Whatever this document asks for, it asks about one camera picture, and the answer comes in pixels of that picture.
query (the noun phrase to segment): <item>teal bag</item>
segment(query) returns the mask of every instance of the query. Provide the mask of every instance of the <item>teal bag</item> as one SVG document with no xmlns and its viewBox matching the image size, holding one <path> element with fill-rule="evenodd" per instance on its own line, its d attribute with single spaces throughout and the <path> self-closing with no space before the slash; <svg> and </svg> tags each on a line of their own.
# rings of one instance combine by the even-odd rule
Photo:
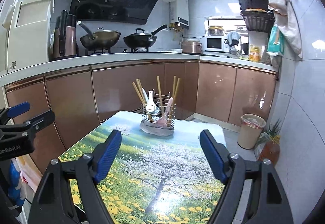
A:
<svg viewBox="0 0 325 224">
<path fill-rule="evenodd" d="M 284 35 L 277 26 L 273 26 L 269 38 L 268 55 L 269 56 L 283 56 L 284 52 Z"/>
</svg>

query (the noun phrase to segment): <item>tree trunk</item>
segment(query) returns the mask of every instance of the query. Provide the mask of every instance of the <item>tree trunk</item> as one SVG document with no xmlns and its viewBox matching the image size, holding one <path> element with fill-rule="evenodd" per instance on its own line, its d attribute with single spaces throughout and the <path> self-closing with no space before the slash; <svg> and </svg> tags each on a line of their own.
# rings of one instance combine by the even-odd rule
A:
<svg viewBox="0 0 325 224">
<path fill-rule="evenodd" d="M 146 210 L 144 211 L 144 213 L 150 213 L 150 212 L 152 212 L 152 210 L 153 210 L 153 208 L 154 208 L 156 202 L 158 201 L 159 196 L 160 196 L 160 194 L 161 194 L 161 192 L 162 192 L 162 190 L 163 190 L 163 188 L 164 188 L 165 180 L 166 180 L 166 179 L 163 179 L 163 180 L 160 181 L 160 183 L 159 183 L 159 187 L 158 187 L 157 192 L 156 192 L 156 194 L 155 194 L 155 197 L 151 200 L 151 202 L 150 202 L 149 205 L 147 206 L 147 208 L 146 208 Z"/>
</svg>

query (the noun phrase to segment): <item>microwave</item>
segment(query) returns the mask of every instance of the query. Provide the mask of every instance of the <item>microwave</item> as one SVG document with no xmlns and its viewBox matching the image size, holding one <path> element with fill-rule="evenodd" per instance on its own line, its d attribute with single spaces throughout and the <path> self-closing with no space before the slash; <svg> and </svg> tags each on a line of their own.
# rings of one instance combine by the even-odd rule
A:
<svg viewBox="0 0 325 224">
<path fill-rule="evenodd" d="M 225 43 L 226 36 L 205 36 L 203 40 L 204 52 L 229 53 L 229 45 Z"/>
</svg>

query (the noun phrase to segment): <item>green grass print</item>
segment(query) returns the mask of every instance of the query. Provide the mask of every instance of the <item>green grass print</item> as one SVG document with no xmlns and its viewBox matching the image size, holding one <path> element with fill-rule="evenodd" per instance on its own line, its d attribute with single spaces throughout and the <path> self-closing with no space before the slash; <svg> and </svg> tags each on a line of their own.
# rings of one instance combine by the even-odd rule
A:
<svg viewBox="0 0 325 224">
<path fill-rule="evenodd" d="M 107 136 L 103 134 L 104 131 L 99 132 L 96 130 L 92 132 L 67 150 L 59 159 L 61 161 L 72 161 L 78 159 L 83 153 L 91 153 L 97 144 L 106 140 Z M 198 191 L 210 192 L 212 198 L 193 199 L 189 193 L 184 193 L 181 199 L 173 200 L 169 199 L 169 197 L 160 199 L 158 203 L 161 208 L 164 208 L 165 204 L 168 205 L 164 212 L 144 212 L 154 198 L 156 189 L 128 175 L 123 171 L 124 164 L 120 162 L 122 154 L 125 159 L 132 158 L 134 161 L 141 161 L 142 153 L 148 152 L 151 144 L 144 143 L 140 139 L 138 136 L 133 137 L 132 134 L 122 136 L 122 145 L 117 158 L 114 160 L 107 177 L 97 186 L 114 222 L 121 224 L 205 224 L 210 218 L 223 190 L 223 185 L 217 180 L 213 184 L 200 184 L 196 187 Z M 71 180 L 70 185 L 74 203 L 83 209 L 76 180 Z M 165 187 L 164 192 L 165 194 L 171 194 L 172 190 Z"/>
</svg>

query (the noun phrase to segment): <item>white countertop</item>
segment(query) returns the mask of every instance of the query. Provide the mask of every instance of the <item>white countertop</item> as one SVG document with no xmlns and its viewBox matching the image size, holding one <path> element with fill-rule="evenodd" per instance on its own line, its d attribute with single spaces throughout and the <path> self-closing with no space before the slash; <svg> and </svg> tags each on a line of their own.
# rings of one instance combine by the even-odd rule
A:
<svg viewBox="0 0 325 224">
<path fill-rule="evenodd" d="M 205 55 L 177 54 L 177 53 L 118 53 L 118 54 L 100 54 L 100 55 L 81 56 L 81 57 L 63 59 L 54 62 L 34 65 L 1 76 L 0 86 L 3 87 L 7 84 L 25 78 L 29 78 L 32 76 L 41 75 L 41 74 L 45 74 L 57 70 L 79 67 L 79 66 L 112 63 L 112 62 L 120 62 L 120 61 L 163 60 L 163 59 L 224 62 L 224 63 L 236 64 L 238 66 L 250 66 L 250 67 L 277 72 L 277 69 L 275 69 L 270 65 L 264 65 L 261 63 L 254 63 L 251 61 L 234 59 L 234 58 L 223 58 L 223 57 L 205 56 Z"/>
</svg>

